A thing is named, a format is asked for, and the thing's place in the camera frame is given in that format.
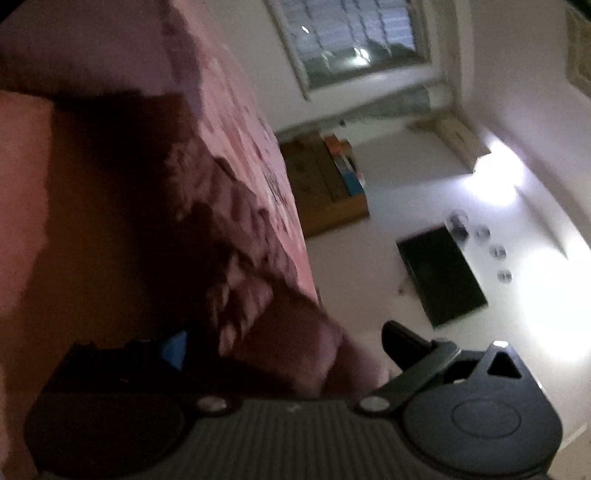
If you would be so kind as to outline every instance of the black notebook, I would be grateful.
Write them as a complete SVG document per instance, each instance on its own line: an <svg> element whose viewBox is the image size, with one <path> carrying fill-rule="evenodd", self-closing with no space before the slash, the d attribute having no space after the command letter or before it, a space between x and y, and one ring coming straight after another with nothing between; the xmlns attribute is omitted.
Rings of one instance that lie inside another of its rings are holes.
<svg viewBox="0 0 591 480"><path fill-rule="evenodd" d="M397 245L433 326L488 305L462 251L444 225Z"/></svg>

